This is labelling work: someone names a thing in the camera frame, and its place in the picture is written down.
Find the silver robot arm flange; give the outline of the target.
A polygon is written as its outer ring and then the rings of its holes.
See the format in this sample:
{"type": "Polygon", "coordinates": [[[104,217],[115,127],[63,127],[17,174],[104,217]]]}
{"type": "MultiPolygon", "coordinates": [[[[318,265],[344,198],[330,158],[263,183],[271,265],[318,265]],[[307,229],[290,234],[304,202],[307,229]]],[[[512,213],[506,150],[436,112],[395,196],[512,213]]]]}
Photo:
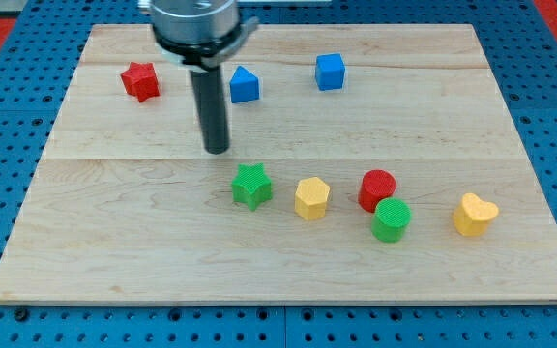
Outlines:
{"type": "Polygon", "coordinates": [[[137,8],[150,16],[159,52],[199,73],[235,56],[259,26],[241,19],[236,0],[138,0],[137,8]]]}

